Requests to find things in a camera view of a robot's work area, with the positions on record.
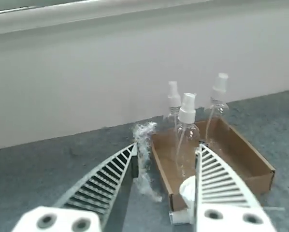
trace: white wall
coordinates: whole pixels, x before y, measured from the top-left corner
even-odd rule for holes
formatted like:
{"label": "white wall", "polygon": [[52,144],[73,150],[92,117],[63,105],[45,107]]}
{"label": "white wall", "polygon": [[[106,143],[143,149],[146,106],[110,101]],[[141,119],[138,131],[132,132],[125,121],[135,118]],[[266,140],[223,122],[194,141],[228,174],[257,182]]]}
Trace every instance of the white wall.
{"label": "white wall", "polygon": [[162,115],[167,82],[289,89],[289,5],[185,7],[0,35],[0,148]]}

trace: gray carpet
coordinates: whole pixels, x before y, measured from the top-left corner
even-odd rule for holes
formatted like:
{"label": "gray carpet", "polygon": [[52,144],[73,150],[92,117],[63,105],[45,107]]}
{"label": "gray carpet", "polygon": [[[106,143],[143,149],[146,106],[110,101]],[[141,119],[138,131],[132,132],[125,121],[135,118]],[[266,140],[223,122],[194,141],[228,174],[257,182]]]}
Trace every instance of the gray carpet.
{"label": "gray carpet", "polygon": [[[289,232],[289,91],[229,106],[228,121],[277,170],[263,203],[286,209],[268,214],[279,232]],[[127,124],[0,149],[0,232],[11,231],[25,211],[53,204],[99,162],[131,144],[132,127]],[[151,175],[155,188],[162,191],[154,168]],[[190,231],[188,225],[173,229],[167,212],[165,197],[162,203],[151,202],[133,186],[124,232]]]}

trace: open cardboard tray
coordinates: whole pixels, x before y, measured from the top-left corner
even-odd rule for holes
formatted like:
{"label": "open cardboard tray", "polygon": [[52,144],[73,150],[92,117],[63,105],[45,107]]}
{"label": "open cardboard tray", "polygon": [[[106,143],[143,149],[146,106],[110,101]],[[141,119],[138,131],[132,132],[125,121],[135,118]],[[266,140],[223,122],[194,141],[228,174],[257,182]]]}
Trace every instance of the open cardboard tray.
{"label": "open cardboard tray", "polygon": [[[268,192],[275,175],[274,167],[226,121],[218,119],[212,123],[217,144],[211,149],[239,174],[256,196]],[[206,121],[196,122],[196,125],[201,139],[204,139]],[[173,145],[168,132],[152,135],[154,160],[168,193],[170,208],[177,211],[186,208],[186,205],[179,194],[184,179],[177,175],[175,162],[170,157]],[[187,154],[188,160],[195,159],[192,152]],[[195,170],[191,167],[187,170],[187,177],[192,175],[195,175]]]}

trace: white bottle cap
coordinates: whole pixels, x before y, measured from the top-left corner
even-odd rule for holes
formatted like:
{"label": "white bottle cap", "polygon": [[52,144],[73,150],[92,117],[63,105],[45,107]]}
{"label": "white bottle cap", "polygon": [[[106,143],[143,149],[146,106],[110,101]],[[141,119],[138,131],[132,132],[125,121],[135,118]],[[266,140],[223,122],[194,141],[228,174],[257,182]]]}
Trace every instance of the white bottle cap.
{"label": "white bottle cap", "polygon": [[170,87],[170,92],[168,95],[169,99],[169,107],[180,107],[181,106],[181,97],[178,93],[178,87],[176,81],[170,81],[168,82]]}
{"label": "white bottle cap", "polygon": [[195,122],[195,97],[196,94],[185,93],[182,101],[182,106],[179,111],[179,121],[186,124]]}
{"label": "white bottle cap", "polygon": [[227,80],[228,75],[226,73],[219,73],[218,77],[216,78],[216,82],[212,88],[212,95],[211,97],[215,100],[223,100],[224,94],[226,93],[227,89]]}

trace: plastic wrap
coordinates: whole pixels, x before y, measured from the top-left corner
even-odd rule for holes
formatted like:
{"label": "plastic wrap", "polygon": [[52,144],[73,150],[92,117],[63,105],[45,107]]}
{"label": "plastic wrap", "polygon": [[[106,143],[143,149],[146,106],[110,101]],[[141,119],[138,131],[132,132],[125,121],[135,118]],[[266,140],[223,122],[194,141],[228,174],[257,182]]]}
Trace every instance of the plastic wrap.
{"label": "plastic wrap", "polygon": [[156,122],[137,124],[133,130],[134,140],[138,149],[139,176],[134,182],[141,194],[149,196],[155,202],[161,202],[162,197],[152,189],[151,178],[148,174],[150,161],[150,136],[155,132]]}

